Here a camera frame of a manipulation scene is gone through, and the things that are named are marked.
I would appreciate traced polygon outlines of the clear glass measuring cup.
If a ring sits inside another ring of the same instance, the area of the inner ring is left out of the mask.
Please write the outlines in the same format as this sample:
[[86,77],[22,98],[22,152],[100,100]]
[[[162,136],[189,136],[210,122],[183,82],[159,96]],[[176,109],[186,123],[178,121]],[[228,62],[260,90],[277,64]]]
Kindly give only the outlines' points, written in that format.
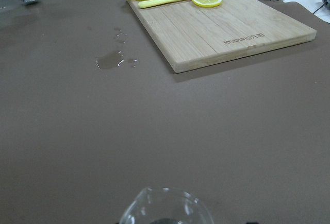
[[146,187],[124,211],[119,223],[214,223],[198,197],[178,188]]

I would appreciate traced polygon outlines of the yellow plastic knife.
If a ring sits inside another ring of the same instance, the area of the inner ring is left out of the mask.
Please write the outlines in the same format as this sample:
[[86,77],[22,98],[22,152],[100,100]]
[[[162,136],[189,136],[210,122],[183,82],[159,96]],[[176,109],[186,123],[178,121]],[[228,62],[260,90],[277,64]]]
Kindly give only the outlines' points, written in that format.
[[183,0],[147,0],[147,1],[141,1],[138,3],[138,7],[141,9],[149,8],[149,7],[155,7],[158,5],[164,5],[174,2],[179,2]]

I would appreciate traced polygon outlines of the wooden cutting board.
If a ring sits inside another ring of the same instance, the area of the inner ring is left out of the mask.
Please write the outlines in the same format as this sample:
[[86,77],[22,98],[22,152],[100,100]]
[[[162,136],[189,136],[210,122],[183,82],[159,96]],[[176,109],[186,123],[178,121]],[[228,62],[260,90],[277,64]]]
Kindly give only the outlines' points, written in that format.
[[259,0],[129,5],[176,73],[309,42],[317,33]]

